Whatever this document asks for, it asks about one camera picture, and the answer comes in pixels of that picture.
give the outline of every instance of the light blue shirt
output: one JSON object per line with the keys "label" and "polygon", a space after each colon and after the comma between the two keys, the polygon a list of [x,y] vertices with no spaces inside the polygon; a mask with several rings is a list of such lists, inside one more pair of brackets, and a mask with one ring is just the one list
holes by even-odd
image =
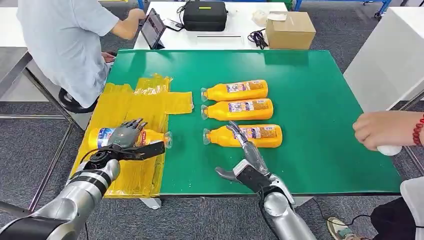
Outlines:
{"label": "light blue shirt", "polygon": [[18,0],[17,18],[44,75],[82,107],[91,106],[109,73],[100,36],[112,30],[118,17],[97,0]]}

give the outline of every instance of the silver robotic arm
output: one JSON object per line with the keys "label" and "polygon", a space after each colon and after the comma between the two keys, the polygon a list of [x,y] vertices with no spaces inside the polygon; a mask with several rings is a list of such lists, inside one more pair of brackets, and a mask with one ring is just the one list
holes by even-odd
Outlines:
{"label": "silver robotic arm", "polygon": [[124,122],[100,148],[82,162],[65,188],[51,202],[0,229],[0,240],[76,240],[106,190],[120,174],[119,160],[144,160],[163,154],[163,141],[133,147],[147,124],[139,118]]}
{"label": "silver robotic arm", "polygon": [[248,141],[235,122],[230,121],[226,127],[239,140],[245,159],[232,171],[221,167],[216,167],[215,171],[224,179],[239,182],[260,193],[263,208],[274,223],[273,232],[280,240],[316,240],[305,221],[295,213],[295,200],[289,189],[277,175],[269,172],[258,148]]}

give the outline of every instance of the black pants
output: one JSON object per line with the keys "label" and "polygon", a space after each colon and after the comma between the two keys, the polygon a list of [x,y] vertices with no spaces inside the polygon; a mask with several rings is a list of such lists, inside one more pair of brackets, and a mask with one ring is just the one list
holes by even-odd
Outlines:
{"label": "black pants", "polygon": [[415,221],[404,199],[380,205],[371,214],[378,234],[373,240],[415,240]]}

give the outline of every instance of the cable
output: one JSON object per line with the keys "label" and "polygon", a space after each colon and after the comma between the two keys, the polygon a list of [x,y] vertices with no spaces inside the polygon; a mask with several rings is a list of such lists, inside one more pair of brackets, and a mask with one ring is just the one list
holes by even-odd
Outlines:
{"label": "cable", "polygon": [[268,44],[265,42],[264,35],[262,34],[263,30],[265,30],[265,28],[258,31],[253,31],[247,36],[247,39],[252,43],[255,43],[256,47],[260,47],[261,50],[263,50],[265,47],[268,47]]}
{"label": "cable", "polygon": [[92,150],[88,151],[88,152],[87,152],[86,154],[84,154],[84,156],[81,158],[81,161],[79,161],[79,164],[83,163],[83,161],[84,161],[84,159],[87,157],[87,155],[89,155],[90,153],[92,153],[92,152],[94,152],[94,151],[99,151],[99,150],[106,150],[106,151],[111,151],[111,152],[120,153],[120,154],[134,155],[134,152],[122,151],[122,150],[118,150],[118,149],[108,148],[108,146],[103,146],[103,147],[99,147],[99,148],[92,149]]}
{"label": "cable", "polygon": [[188,1],[188,2],[186,2],[184,5],[182,5],[182,6],[180,6],[177,10],[176,10],[176,13],[178,14],[178,16],[179,16],[179,23],[180,24],[182,24],[182,27],[184,28],[184,23],[183,23],[183,21],[181,20],[181,13],[184,11],[184,10],[186,10],[186,6],[187,6],[187,4],[190,2],[190,0]]}
{"label": "cable", "polygon": [[85,236],[87,238],[87,240],[89,240],[89,228],[87,227],[87,222],[85,222]]}
{"label": "cable", "polygon": [[258,194],[259,194],[260,214],[262,215],[263,220],[265,220],[266,225],[268,225],[268,228],[271,230],[271,232],[274,234],[274,236],[279,240],[280,238],[278,237],[276,231],[274,230],[273,226],[271,226],[270,222],[267,219],[267,216],[265,216],[265,212],[264,212],[265,196],[264,196],[264,189],[262,188],[262,186],[260,186],[260,191],[258,192]]}
{"label": "cable", "polygon": [[[349,223],[349,224],[339,224],[339,223],[335,223],[335,222],[332,222],[332,221],[330,221],[327,217],[325,217],[324,216],[324,214],[323,214],[323,211],[321,210],[321,207],[320,207],[320,205],[318,204],[318,202],[317,202],[317,200],[315,200],[315,198],[312,198],[312,200],[316,203],[316,205],[318,206],[318,209],[319,209],[319,212],[321,213],[321,217],[322,217],[322,219],[324,219],[325,221],[327,221],[327,222],[329,222],[329,223],[331,223],[331,224],[334,224],[334,225],[339,225],[339,226],[351,226],[351,225],[353,225],[354,224],[354,222],[355,222],[355,220],[356,219],[358,219],[358,218],[361,218],[361,217],[367,217],[367,218],[371,218],[371,216],[370,215],[366,215],[366,214],[361,214],[361,215],[358,215],[358,216],[356,216],[356,217],[354,217],[353,219],[352,219],[352,221]],[[391,225],[395,225],[395,224],[397,224],[397,222],[394,222],[394,221],[389,221],[389,220],[385,220],[385,219],[381,219],[381,218],[377,218],[379,221],[381,221],[381,222],[386,222],[386,223],[388,223],[388,224],[391,224]],[[415,226],[417,229],[424,229],[424,226]]]}

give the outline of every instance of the black case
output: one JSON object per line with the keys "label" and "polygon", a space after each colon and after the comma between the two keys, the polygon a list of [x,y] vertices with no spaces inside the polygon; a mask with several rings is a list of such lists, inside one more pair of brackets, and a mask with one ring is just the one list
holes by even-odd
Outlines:
{"label": "black case", "polygon": [[223,1],[189,1],[182,17],[187,31],[220,32],[225,29],[227,10]]}

